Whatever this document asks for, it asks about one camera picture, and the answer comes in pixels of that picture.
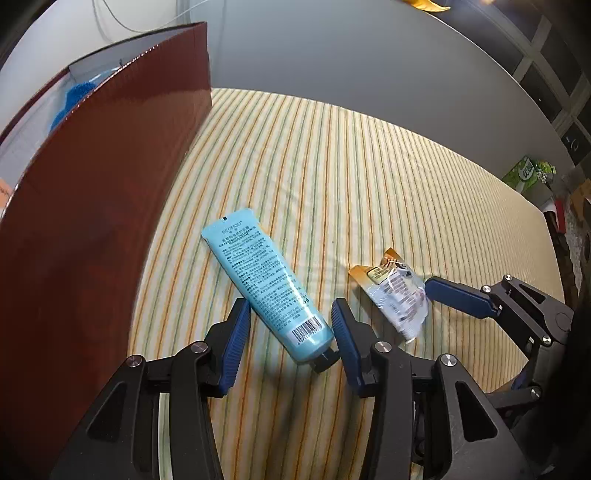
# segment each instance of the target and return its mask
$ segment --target plastic packet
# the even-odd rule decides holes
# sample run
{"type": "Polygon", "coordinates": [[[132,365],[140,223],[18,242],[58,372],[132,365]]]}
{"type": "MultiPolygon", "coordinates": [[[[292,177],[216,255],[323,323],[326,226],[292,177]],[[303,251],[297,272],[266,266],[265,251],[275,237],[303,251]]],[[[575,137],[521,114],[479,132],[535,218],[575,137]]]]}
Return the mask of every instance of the plastic packet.
{"type": "Polygon", "coordinates": [[[355,265],[349,275],[407,342],[415,339],[429,313],[425,284],[393,248],[379,266],[355,265]]]}

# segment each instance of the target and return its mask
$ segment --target striped tablecloth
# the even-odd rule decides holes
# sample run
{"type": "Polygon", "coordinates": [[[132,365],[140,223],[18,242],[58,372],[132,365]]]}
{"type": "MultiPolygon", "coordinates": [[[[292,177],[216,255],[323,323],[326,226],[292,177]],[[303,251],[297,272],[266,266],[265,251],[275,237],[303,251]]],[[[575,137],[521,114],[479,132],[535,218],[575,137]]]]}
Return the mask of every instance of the striped tablecloth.
{"type": "MultiPolygon", "coordinates": [[[[424,137],[325,103],[216,89],[148,254],[129,353],[174,355],[225,319],[239,294],[200,233],[245,207],[258,215],[327,319],[346,297],[358,319],[391,336],[348,277],[394,247],[428,278],[479,288],[503,274],[563,299],[542,214],[485,170],[424,137]]],[[[458,356],[494,390],[524,357],[490,319],[433,306],[413,355],[458,356]]],[[[348,388],[339,364],[297,366],[253,318],[235,386],[210,402],[226,478],[356,479],[373,399],[348,388]]],[[[171,478],[168,402],[161,406],[161,477],[171,478]]],[[[413,475],[420,475],[418,468],[413,475]]]]}

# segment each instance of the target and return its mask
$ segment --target orange object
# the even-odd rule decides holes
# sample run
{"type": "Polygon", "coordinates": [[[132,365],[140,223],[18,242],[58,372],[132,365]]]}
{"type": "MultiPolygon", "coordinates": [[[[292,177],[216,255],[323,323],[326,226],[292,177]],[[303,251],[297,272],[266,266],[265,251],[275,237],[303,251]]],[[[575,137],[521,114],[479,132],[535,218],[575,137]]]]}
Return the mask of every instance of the orange object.
{"type": "Polygon", "coordinates": [[[10,198],[11,194],[12,189],[10,188],[10,185],[4,180],[0,179],[0,209],[5,207],[6,202],[10,198]]]}
{"type": "Polygon", "coordinates": [[[449,10],[450,7],[442,7],[441,5],[437,5],[431,0],[404,0],[406,3],[412,5],[414,8],[418,8],[419,10],[423,10],[425,12],[444,12],[445,10],[449,10]]]}

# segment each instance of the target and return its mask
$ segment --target bottle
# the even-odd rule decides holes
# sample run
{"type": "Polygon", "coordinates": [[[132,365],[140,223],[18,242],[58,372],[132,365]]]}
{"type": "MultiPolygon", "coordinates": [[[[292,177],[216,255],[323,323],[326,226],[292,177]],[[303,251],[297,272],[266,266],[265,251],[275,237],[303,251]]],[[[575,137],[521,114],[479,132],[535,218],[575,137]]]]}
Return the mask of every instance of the bottle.
{"type": "Polygon", "coordinates": [[[322,372],[338,359],[335,337],[304,287],[250,209],[239,210],[201,233],[223,269],[296,362],[322,372]]]}

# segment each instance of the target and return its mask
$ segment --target blue gripper pad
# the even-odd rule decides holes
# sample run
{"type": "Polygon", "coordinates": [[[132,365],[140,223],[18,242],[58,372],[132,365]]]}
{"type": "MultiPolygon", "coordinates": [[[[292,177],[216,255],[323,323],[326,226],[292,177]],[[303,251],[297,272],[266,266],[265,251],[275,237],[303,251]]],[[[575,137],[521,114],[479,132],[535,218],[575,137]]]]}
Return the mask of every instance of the blue gripper pad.
{"type": "Polygon", "coordinates": [[[367,395],[363,377],[364,362],[370,366],[371,346],[378,340],[371,325],[355,320],[345,299],[336,299],[332,306],[332,327],[340,357],[347,376],[347,383],[360,396],[367,395]]]}
{"type": "Polygon", "coordinates": [[[233,387],[240,366],[244,345],[251,326],[251,304],[246,299],[237,299],[226,322],[234,322],[230,338],[222,354],[219,392],[226,395],[233,387]]]}
{"type": "Polygon", "coordinates": [[[429,278],[425,282],[425,293],[432,301],[438,301],[478,319],[496,318],[498,314],[487,294],[444,278],[429,278]]]}

